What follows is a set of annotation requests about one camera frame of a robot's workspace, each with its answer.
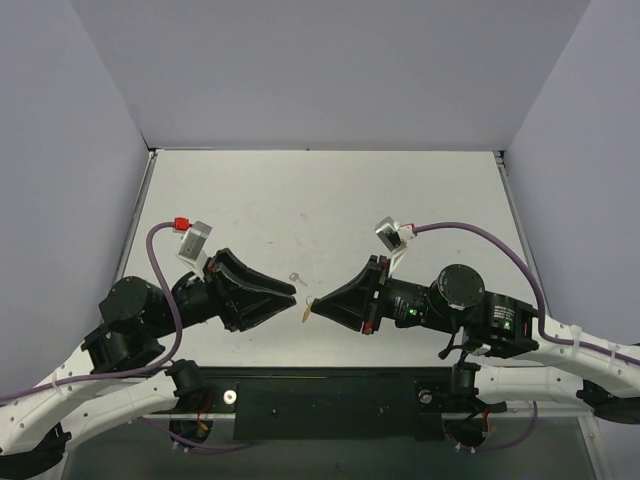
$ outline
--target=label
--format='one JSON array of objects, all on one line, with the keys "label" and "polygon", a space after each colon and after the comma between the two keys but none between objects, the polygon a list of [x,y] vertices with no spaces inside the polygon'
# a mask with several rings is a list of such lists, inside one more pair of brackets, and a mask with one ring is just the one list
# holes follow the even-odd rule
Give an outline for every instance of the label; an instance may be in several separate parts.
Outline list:
[{"label": "label", "polygon": [[409,303],[404,301],[402,297],[396,297],[393,302],[393,318],[395,320],[404,320],[407,317]]},{"label": "label", "polygon": [[513,322],[516,319],[516,311],[503,305],[495,305],[493,307],[493,318]]}]

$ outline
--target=white table surface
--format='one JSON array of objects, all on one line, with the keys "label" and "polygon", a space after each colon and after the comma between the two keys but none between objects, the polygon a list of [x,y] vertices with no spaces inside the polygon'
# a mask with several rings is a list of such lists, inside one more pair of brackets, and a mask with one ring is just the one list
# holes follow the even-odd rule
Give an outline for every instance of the white table surface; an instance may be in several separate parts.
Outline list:
[{"label": "white table surface", "polygon": [[[296,307],[247,332],[230,333],[219,319],[187,329],[176,358],[201,366],[451,365],[457,355],[436,355],[448,340],[442,333],[399,330],[391,320],[372,336],[315,315],[301,323],[308,296],[324,296],[369,255],[386,253],[373,228],[387,215],[472,223],[524,258],[491,152],[160,151],[125,275],[157,284],[144,249],[149,228],[175,216],[201,220],[213,226],[209,255],[230,247],[249,267],[285,281],[296,272],[308,286],[296,284]],[[170,284],[186,272],[175,258],[179,243],[168,231],[155,242]],[[490,291],[533,302],[511,261],[462,231],[420,235],[394,276],[430,284],[451,263],[475,268]]]}]

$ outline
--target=metal edge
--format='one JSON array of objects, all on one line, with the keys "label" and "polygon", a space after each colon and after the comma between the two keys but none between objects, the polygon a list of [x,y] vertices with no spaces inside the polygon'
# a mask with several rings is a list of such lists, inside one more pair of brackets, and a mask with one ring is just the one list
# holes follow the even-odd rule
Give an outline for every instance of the metal edge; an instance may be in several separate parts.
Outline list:
[{"label": "metal edge", "polygon": [[117,282],[123,277],[124,270],[127,266],[127,262],[129,261],[129,255],[131,254],[131,247],[133,246],[133,239],[135,238],[136,231],[138,230],[138,224],[140,223],[142,207],[144,206],[144,202],[147,198],[147,193],[149,192],[151,177],[153,176],[153,170],[155,169],[157,158],[158,158],[157,150],[149,151],[149,160],[147,162],[144,175],[142,176],[142,183],[140,184],[140,188],[138,189],[136,203],[133,208],[133,215],[131,216],[131,222],[129,223],[129,230],[127,231],[127,236],[125,237],[125,240],[124,240],[122,252],[120,253],[118,266],[116,268],[116,272],[113,277],[113,283]]},{"label": "metal edge", "polygon": [[[522,245],[525,260],[527,262],[527,265],[529,265],[529,268],[533,272],[536,280],[538,281],[540,288],[542,289],[542,295],[547,305],[547,312],[549,313],[549,315],[551,315],[551,308],[549,307],[549,302],[547,301],[547,296],[544,291],[544,285],[540,280],[540,274],[538,273],[538,269],[536,267],[535,258],[533,256],[533,252],[531,251],[529,242],[527,241],[524,226],[522,224],[522,220],[520,219],[520,215],[518,214],[518,209],[515,204],[513,192],[511,191],[511,185],[509,184],[509,175],[504,163],[504,153],[493,152],[493,154],[496,158],[496,166],[498,167],[500,179],[502,180],[502,185],[504,187],[507,201],[509,203],[509,208],[511,209],[511,215],[513,216],[513,220],[516,224],[516,231],[518,232],[518,237],[520,238],[520,245]],[[600,427],[598,426],[593,413],[586,416],[579,416],[578,421],[580,423],[580,429],[582,431],[584,443],[587,448],[589,458],[591,459],[591,465],[593,467],[596,478],[598,480],[609,480],[613,478],[611,474],[609,459],[607,457],[604,443],[602,441]]]},{"label": "metal edge", "polygon": [[[131,254],[131,247],[133,246],[133,239],[136,236],[138,230],[138,224],[140,223],[140,216],[142,214],[142,207],[147,198],[149,192],[149,186],[151,185],[151,177],[153,176],[153,170],[156,166],[156,159],[158,158],[157,150],[149,150],[149,159],[147,166],[145,167],[144,174],[142,176],[142,182],[138,189],[138,195],[136,196],[136,203],[133,207],[133,214],[131,216],[131,222],[129,222],[129,229],[127,230],[127,236],[125,237],[122,251],[120,252],[120,258],[118,259],[118,266],[116,267],[115,274],[113,276],[113,283],[120,280],[124,275],[124,270],[129,261],[129,255]],[[65,478],[67,471],[67,464],[73,462],[74,451],[65,453],[63,460],[43,474],[42,480],[62,480]]]},{"label": "metal edge", "polygon": [[598,480],[613,479],[613,471],[604,446],[603,435],[595,417],[593,415],[580,417],[578,422],[596,478]]}]

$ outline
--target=black base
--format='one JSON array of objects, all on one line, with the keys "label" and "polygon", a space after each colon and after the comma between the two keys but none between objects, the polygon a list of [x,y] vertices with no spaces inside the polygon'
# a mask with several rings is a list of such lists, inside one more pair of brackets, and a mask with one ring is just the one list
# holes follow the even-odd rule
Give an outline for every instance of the black base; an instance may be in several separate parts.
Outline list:
[{"label": "black base", "polygon": [[[451,368],[201,368],[211,413],[235,413],[234,440],[443,440],[442,414],[487,407],[452,392]],[[237,392],[235,405],[223,395]],[[420,395],[431,392],[428,403]],[[489,406],[505,411],[504,404]],[[172,413],[195,413],[176,409]]]}]

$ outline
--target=cable tie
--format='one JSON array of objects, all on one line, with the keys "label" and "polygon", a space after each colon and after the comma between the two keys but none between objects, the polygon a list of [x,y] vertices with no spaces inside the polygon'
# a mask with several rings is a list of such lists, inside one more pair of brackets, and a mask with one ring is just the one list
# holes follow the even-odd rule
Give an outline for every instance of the cable tie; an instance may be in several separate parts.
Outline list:
[{"label": "cable tie", "polygon": [[569,333],[571,333],[571,337],[573,338],[573,345],[571,346],[571,353],[569,354],[569,358],[574,359],[578,355],[578,350],[580,349],[580,336],[582,335],[582,328],[578,325],[571,325],[569,327]]},{"label": "cable tie", "polygon": [[58,381],[58,369],[56,368],[51,374],[51,388],[53,388],[58,395],[64,397],[64,392],[60,386],[56,383]]}]

